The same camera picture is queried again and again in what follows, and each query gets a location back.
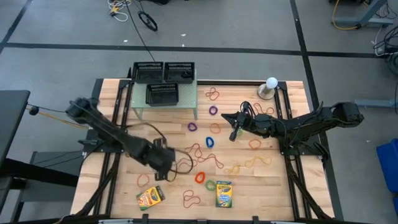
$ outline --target white ball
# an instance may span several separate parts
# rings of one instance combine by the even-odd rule
[[[274,77],[270,77],[267,79],[267,88],[268,89],[273,89],[278,85],[278,80]]]

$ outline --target wooden tabletop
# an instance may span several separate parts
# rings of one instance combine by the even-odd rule
[[[118,79],[105,79],[103,81],[98,109],[108,119],[112,117],[118,84]],[[303,83],[287,82],[287,86],[293,117],[308,113],[309,107]],[[211,101],[205,96],[205,93],[211,87],[215,87],[220,93],[220,96],[215,101]],[[221,117],[221,113],[237,112],[240,104],[245,100],[252,105],[260,103],[264,111],[268,107],[275,109],[274,99],[264,101],[257,96],[256,90],[256,86],[198,85],[198,120],[196,121],[193,119],[192,110],[144,110],[143,119],[165,134],[170,147],[184,150],[186,147],[199,143],[203,152],[202,157],[214,154],[223,164],[223,168],[218,168],[214,159],[208,159],[204,162],[199,162],[191,173],[178,175],[174,182],[155,182],[154,172],[150,167],[144,167],[135,160],[122,156],[111,216],[113,218],[141,218],[143,213],[148,213],[149,218],[251,220],[252,216],[256,215],[260,220],[293,220],[285,162],[279,152],[277,140],[274,138],[262,139],[251,133],[243,132],[235,142],[231,142],[229,140],[229,135],[232,131],[231,126]],[[125,98],[126,92],[123,93],[121,105],[124,105],[123,101]],[[213,105],[218,108],[218,113],[214,116],[208,112],[209,107]],[[122,110],[119,113],[118,124],[121,120]],[[138,122],[136,115],[130,109],[127,124]],[[197,131],[188,131],[187,124],[190,122],[197,124]],[[213,123],[220,126],[220,133],[214,134],[210,131],[210,126]],[[159,138],[159,135],[147,126],[129,129],[129,134],[144,137],[150,141]],[[208,136],[215,141],[213,149],[206,147],[205,139]],[[251,149],[249,146],[250,140],[253,139],[261,142],[261,146],[258,149]],[[176,156],[177,160],[181,158],[180,154]],[[103,157],[103,153],[92,153],[83,164],[71,213],[79,211],[96,190]],[[250,161],[254,157],[266,158],[267,162],[263,163],[260,160],[256,160],[253,166],[246,167],[246,161]],[[321,160],[316,156],[302,156],[302,164],[308,191],[324,212],[333,217],[333,209]],[[228,174],[227,169],[232,168],[234,165],[240,166],[239,173],[237,175]],[[188,169],[188,167],[181,165],[180,169]],[[200,171],[206,173],[206,180],[232,181],[232,208],[215,207],[215,192],[207,191],[204,184],[195,182],[195,175]],[[148,174],[149,176],[149,183],[144,187],[137,185],[137,178],[140,174]],[[140,184],[144,184],[144,182],[146,182],[146,178],[140,178]],[[148,210],[140,211],[136,195],[155,185],[161,187],[166,199]],[[190,208],[184,208],[182,194],[186,190],[193,190],[195,195],[200,197],[200,203],[194,204]],[[300,214],[303,217],[302,198],[297,188],[296,193]],[[193,202],[198,202],[198,200],[192,199],[185,202],[185,206]],[[103,197],[102,213],[104,212],[105,204],[106,197]]]

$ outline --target black basket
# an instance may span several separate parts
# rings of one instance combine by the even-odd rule
[[[195,63],[166,62],[164,80],[170,83],[191,84],[195,80]]]
[[[163,62],[136,62],[132,69],[136,83],[162,83]]]
[[[178,103],[178,84],[147,85],[146,103],[151,106],[170,106]]]

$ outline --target green rubber band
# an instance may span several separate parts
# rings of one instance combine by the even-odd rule
[[[214,182],[212,180],[207,180],[206,183],[205,183],[205,187],[209,191],[215,191],[216,190],[216,182]]]
[[[238,130],[238,136],[241,136],[243,134],[243,130],[242,129],[239,129]]]

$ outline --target crayola crayon box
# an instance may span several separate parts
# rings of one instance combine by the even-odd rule
[[[217,180],[216,207],[232,208],[232,182]]]
[[[165,197],[159,186],[151,187],[137,195],[138,206],[141,211],[147,210],[163,200],[165,200]]]

